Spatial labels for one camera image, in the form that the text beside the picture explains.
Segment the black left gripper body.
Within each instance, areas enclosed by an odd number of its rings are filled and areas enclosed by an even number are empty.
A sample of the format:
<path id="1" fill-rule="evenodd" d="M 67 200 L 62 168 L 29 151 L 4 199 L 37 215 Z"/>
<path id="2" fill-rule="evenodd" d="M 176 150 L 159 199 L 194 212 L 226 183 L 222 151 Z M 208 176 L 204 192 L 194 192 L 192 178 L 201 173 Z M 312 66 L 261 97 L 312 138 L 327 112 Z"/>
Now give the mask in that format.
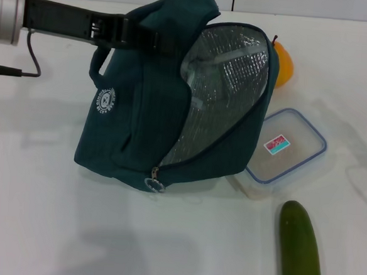
<path id="1" fill-rule="evenodd" d="M 96 12 L 91 10 L 49 0 L 25 0 L 23 27 L 43 34 L 97 45 L 91 36 L 92 18 L 95 14 Z"/>

